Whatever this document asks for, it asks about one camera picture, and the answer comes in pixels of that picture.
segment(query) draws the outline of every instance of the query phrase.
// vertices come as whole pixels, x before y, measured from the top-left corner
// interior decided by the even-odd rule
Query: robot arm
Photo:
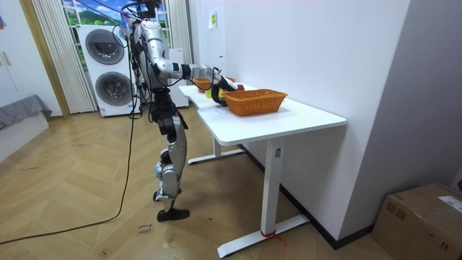
[[[205,78],[213,80],[212,97],[215,102],[222,105],[225,105],[225,102],[218,97],[219,88],[227,91],[237,89],[237,86],[230,80],[208,66],[178,64],[170,61],[168,59],[169,48],[162,28],[157,22],[143,21],[137,24],[134,41],[136,42],[134,50],[139,58],[142,77],[144,80],[149,80],[151,88],[165,87],[168,79]]]

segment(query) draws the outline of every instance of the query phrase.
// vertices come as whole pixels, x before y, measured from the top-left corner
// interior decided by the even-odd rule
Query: white wall
[[[0,31],[0,51],[11,61],[8,70],[18,92],[37,94],[53,111],[52,116],[62,116],[19,0],[0,0],[0,14],[6,23]]]
[[[387,194],[458,172],[461,13],[460,0],[411,2],[341,237],[373,224]]]
[[[189,11],[194,63],[215,66],[226,75],[223,0],[190,0]],[[217,28],[209,29],[209,18],[215,11]]]
[[[286,140],[282,184],[339,238],[409,0],[225,1],[228,74],[343,116]],[[247,144],[264,163],[264,144]]]

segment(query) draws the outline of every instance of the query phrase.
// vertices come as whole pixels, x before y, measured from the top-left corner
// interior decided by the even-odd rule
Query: herringbone floor
[[[188,158],[212,153],[195,108],[182,110]],[[130,121],[98,113],[53,120],[50,128],[0,163],[0,241],[112,217],[123,190]],[[176,207],[182,221],[158,223],[152,175],[165,138],[147,117],[136,121],[131,172],[121,216],[100,226],[0,246],[0,259],[218,259],[217,246],[259,230],[263,174],[247,158],[187,165]],[[277,220],[297,214],[279,195]],[[391,259],[370,236],[333,251],[311,225],[228,259]]]

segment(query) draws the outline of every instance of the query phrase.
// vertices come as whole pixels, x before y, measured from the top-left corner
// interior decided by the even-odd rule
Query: stacked washer and dryer
[[[79,35],[88,73],[101,116],[129,114],[133,109],[132,95],[136,88],[130,82],[127,42],[119,37],[119,27],[104,25],[78,25]],[[139,99],[134,99],[139,113]]]

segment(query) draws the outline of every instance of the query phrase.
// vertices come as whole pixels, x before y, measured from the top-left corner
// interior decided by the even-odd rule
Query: white curtain
[[[32,0],[71,113],[96,111],[61,0]]]
[[[183,61],[185,64],[190,64],[193,59],[186,4],[186,0],[165,0],[168,27],[172,36],[172,48],[183,49]]]

